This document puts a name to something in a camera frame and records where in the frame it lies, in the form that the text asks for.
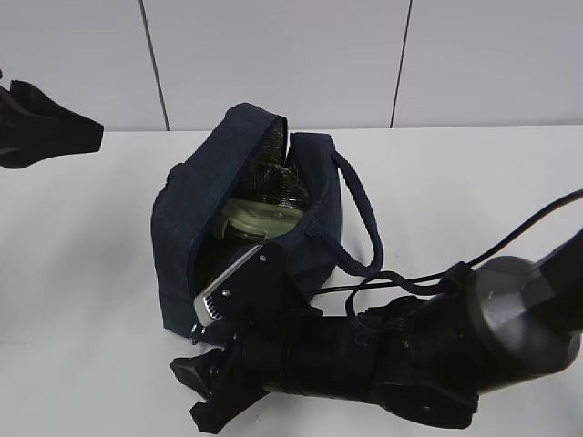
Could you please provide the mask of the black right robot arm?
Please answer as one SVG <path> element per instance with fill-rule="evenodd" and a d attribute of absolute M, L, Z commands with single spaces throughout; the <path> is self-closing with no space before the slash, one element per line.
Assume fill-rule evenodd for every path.
<path fill-rule="evenodd" d="M 404 295 L 326 316 L 285 271 L 282 249 L 253 247 L 196 299 L 208 352 L 170 364 L 200 396 L 190 411 L 216 434 L 271 392 L 379 406 L 411 422 L 468 427 L 479 397 L 563 371 L 582 344 L 582 238 L 543 259 L 454 265 Z"/>

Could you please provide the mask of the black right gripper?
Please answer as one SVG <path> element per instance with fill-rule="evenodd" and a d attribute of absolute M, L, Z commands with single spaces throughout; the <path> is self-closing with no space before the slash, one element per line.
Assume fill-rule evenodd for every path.
<path fill-rule="evenodd" d="M 272 391 L 377 405 L 411 422 L 464 429 L 478 404 L 467 316 L 457 307 L 380 307 L 351 319 L 294 310 L 239 326 L 220 390 L 194 390 L 200 432 L 220 432 Z"/>

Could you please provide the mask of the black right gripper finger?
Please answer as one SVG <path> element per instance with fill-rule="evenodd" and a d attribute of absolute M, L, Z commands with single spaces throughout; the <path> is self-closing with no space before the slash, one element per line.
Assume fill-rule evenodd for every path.
<path fill-rule="evenodd" d="M 175 358 L 170 368 L 179 383 L 195 391 L 204 401 L 212 401 L 224 380 L 226 353 L 215 348 L 192 358 Z"/>

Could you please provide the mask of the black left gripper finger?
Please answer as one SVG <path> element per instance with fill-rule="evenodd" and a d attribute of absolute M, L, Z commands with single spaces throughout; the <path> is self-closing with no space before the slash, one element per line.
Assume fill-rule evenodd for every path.
<path fill-rule="evenodd" d="M 1 89 L 1 166 L 21 169 L 63 156 L 96 153 L 104 126 L 62 107 L 38 87 L 13 80 Z"/>

